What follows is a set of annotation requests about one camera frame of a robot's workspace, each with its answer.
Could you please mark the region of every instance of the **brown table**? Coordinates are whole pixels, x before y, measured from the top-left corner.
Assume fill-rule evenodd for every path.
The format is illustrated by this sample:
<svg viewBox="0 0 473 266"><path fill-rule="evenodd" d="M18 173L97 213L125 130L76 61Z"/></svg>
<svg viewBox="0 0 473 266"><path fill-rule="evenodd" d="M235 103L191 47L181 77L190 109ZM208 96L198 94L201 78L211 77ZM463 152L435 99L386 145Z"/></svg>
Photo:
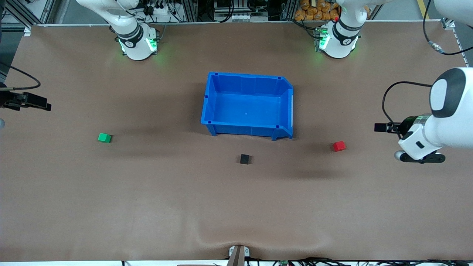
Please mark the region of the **brown table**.
<svg viewBox="0 0 473 266"><path fill-rule="evenodd" d="M458 50L440 23L428 31ZM396 136L373 132L390 84L433 82L463 59L432 51L421 23L362 32L336 60L292 24L169 26L159 54L133 62L106 27L33 28L13 64L53 109L1 111L0 260L212 259L234 244L265 259L472 259L473 151L401 163ZM286 77L295 138L210 136L209 71ZM428 93L399 85L386 108L426 113Z"/></svg>

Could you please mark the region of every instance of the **small block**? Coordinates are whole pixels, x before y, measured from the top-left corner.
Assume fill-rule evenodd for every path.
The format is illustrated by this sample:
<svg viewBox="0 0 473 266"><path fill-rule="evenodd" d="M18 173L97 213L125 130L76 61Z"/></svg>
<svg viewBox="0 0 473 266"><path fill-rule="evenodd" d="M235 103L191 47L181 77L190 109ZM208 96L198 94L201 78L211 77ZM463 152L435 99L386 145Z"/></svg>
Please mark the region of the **small block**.
<svg viewBox="0 0 473 266"><path fill-rule="evenodd" d="M103 142L103 143L110 143L110 141L112 140L112 136L109 135L109 134L105 134L105 133L100 133L98 135L98 141L100 142Z"/></svg>
<svg viewBox="0 0 473 266"><path fill-rule="evenodd" d="M241 164L250 164L250 156L248 154L242 154L240 158Z"/></svg>
<svg viewBox="0 0 473 266"><path fill-rule="evenodd" d="M342 151L342 150L344 150L344 149L346 149L346 146L345 146L345 143L344 143L343 141L341 141L341 142L335 142L335 143L333 144L333 150L334 150L334 151Z"/></svg>

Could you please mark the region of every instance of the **green cube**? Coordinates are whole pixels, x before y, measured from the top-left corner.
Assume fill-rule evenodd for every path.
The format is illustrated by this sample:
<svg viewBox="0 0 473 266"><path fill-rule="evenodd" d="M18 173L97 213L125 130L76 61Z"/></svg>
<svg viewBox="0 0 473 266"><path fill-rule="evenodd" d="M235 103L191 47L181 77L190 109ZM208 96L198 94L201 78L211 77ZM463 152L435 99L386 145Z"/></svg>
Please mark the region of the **green cube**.
<svg viewBox="0 0 473 266"><path fill-rule="evenodd" d="M112 140L112 136L109 135L109 134L105 134L105 133L100 133L98 135L98 141L100 142L103 142L103 143L110 143L110 141Z"/></svg>

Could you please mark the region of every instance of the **blue container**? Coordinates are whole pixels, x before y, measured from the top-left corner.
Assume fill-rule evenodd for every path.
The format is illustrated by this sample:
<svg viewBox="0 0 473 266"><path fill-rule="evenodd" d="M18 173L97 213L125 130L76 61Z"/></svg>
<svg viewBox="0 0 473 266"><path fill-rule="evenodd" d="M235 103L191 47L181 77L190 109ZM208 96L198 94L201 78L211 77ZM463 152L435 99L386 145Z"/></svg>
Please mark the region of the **blue container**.
<svg viewBox="0 0 473 266"><path fill-rule="evenodd" d="M201 123L212 136L292 139L293 94L284 77L210 72Z"/></svg>

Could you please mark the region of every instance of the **red cube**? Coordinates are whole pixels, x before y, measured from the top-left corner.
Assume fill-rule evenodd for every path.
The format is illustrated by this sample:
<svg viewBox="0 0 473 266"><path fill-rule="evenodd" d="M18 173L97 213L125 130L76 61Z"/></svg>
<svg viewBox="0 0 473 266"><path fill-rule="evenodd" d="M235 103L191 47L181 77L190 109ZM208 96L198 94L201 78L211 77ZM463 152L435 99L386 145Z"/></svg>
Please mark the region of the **red cube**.
<svg viewBox="0 0 473 266"><path fill-rule="evenodd" d="M346 149L346 146L345 146L345 143L344 143L343 141L341 141L341 142L335 142L335 143L333 144L333 150L334 150L334 151L342 151L342 150L344 150L344 149Z"/></svg>

